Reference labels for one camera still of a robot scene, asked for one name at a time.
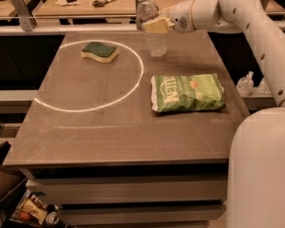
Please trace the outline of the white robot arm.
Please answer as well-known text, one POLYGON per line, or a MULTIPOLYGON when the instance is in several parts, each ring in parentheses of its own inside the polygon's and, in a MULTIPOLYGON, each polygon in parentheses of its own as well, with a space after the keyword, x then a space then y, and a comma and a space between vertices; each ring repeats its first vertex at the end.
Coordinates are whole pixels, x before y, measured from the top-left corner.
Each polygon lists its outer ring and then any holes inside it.
POLYGON ((142 24, 170 29, 241 31, 276 106, 246 118, 234 135, 228 170, 226 228, 285 228, 285 33, 260 0, 187 0, 142 24))

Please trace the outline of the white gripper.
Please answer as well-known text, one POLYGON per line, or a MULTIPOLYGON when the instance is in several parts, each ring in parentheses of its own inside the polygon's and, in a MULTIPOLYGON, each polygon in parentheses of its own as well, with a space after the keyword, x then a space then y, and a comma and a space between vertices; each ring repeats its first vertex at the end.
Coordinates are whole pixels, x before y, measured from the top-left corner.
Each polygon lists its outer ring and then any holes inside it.
POLYGON ((194 31, 192 8, 194 1, 186 0, 164 11, 166 17, 158 17, 142 24, 146 33, 167 33, 173 29, 179 33, 194 31))

